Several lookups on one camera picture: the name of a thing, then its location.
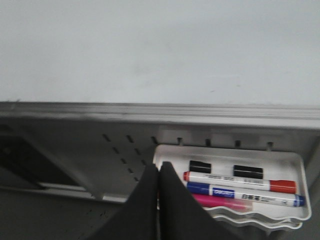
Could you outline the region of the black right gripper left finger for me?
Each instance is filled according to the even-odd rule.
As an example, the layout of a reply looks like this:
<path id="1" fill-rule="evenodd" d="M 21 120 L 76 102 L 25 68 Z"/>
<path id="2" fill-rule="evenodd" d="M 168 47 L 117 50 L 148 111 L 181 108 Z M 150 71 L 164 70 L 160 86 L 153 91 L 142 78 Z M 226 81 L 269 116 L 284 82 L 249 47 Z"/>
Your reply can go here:
<path id="1" fill-rule="evenodd" d="M 121 209 L 89 240 L 155 240 L 157 238 L 158 169 L 145 167 L 137 186 Z"/>

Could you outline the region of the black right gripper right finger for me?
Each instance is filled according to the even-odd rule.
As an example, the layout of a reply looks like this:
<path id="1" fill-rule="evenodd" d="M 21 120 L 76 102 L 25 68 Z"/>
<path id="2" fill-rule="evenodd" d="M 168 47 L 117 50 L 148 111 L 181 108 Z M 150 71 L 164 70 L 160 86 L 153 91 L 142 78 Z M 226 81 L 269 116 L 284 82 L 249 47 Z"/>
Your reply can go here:
<path id="1" fill-rule="evenodd" d="M 160 233 L 163 240 L 226 240 L 228 231 L 213 220 L 182 184 L 173 165 L 159 172 Z"/>

